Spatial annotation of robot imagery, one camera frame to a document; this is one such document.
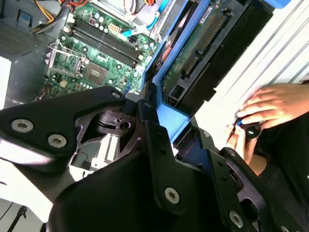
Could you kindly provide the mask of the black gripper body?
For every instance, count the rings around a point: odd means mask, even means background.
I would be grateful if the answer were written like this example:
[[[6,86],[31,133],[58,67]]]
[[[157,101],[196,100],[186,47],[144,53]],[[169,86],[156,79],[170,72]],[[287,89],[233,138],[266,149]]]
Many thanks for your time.
[[[125,156],[68,186],[55,200],[49,232],[223,232],[211,181],[178,161],[181,216],[155,211],[145,156]]]

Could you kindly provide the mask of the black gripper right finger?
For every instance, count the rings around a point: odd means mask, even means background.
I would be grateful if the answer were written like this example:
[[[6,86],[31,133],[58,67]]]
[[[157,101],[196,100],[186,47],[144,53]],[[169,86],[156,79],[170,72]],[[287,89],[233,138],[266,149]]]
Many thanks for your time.
[[[218,150],[196,128],[191,164],[201,167],[215,190],[222,224],[231,232],[296,232],[298,224],[233,149]]]

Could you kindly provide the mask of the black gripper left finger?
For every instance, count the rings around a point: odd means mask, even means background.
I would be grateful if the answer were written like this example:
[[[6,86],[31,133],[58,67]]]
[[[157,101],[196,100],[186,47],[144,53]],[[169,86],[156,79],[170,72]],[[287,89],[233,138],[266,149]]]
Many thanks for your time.
[[[43,173],[64,172],[74,153],[106,134],[120,136],[118,158],[145,156],[150,206],[157,212],[181,216],[176,162],[165,127],[153,102],[133,102],[113,87],[104,86],[51,99],[17,105],[0,112],[0,157]]]

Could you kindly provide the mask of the person's left hand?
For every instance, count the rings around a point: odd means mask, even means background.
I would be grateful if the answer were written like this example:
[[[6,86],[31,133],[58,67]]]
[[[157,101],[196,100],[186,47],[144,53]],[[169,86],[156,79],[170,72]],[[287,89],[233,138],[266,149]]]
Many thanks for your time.
[[[246,140],[245,130],[239,126],[228,125],[226,146],[235,150],[252,171],[259,176],[267,166],[267,159],[255,154],[257,138]]]

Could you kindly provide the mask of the person's right hand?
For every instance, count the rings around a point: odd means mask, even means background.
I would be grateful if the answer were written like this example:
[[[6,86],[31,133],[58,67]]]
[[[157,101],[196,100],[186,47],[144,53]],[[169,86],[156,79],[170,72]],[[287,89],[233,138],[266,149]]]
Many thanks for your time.
[[[269,129],[309,111],[309,84],[275,84],[255,92],[237,116],[243,124],[259,122]]]

